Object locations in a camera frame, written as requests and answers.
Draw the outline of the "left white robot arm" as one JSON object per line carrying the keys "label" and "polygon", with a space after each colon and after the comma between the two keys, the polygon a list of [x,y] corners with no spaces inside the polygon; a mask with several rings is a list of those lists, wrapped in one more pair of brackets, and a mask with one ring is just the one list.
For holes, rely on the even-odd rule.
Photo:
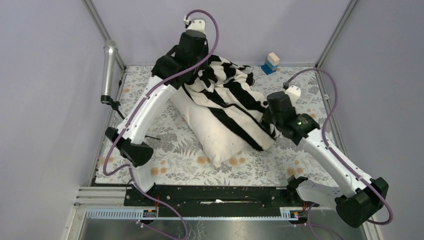
{"label": "left white robot arm", "polygon": [[146,88],[127,117],[105,135],[126,159],[132,184],[138,186],[136,199],[144,206],[152,204],[155,181],[151,176],[154,150],[145,143],[146,133],[170,97],[184,84],[192,84],[198,72],[207,68],[210,56],[204,19],[186,20],[179,43],[160,57],[151,70]]}

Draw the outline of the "white pillow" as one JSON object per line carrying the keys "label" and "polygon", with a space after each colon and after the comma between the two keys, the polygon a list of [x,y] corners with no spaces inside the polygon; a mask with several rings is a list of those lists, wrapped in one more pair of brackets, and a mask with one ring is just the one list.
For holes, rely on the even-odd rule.
{"label": "white pillow", "polygon": [[205,106],[196,104],[181,87],[170,101],[179,110],[215,168],[248,147],[243,138],[228,129]]}

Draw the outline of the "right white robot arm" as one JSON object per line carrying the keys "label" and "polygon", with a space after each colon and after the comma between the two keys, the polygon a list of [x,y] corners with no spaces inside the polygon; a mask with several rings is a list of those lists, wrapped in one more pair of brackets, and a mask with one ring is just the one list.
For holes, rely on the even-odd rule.
{"label": "right white robot arm", "polygon": [[337,183],[336,187],[315,183],[307,177],[287,180],[287,201],[293,206],[303,202],[332,209],[350,227],[358,228],[383,206],[389,184],[373,178],[357,167],[325,135],[309,114],[297,113],[292,102],[300,97],[297,86],[269,94],[262,119],[273,125],[285,138],[310,154]]}

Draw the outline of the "black white striped pillowcase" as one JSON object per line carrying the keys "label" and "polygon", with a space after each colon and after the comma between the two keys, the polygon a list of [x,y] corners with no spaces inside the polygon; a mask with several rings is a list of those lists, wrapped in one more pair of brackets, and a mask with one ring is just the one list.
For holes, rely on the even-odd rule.
{"label": "black white striped pillowcase", "polygon": [[265,151],[275,143],[278,134],[262,119],[268,102],[263,93],[251,88],[254,82],[249,65],[237,65],[212,55],[194,81],[184,84],[183,91],[195,104],[206,107],[225,130],[253,149]]}

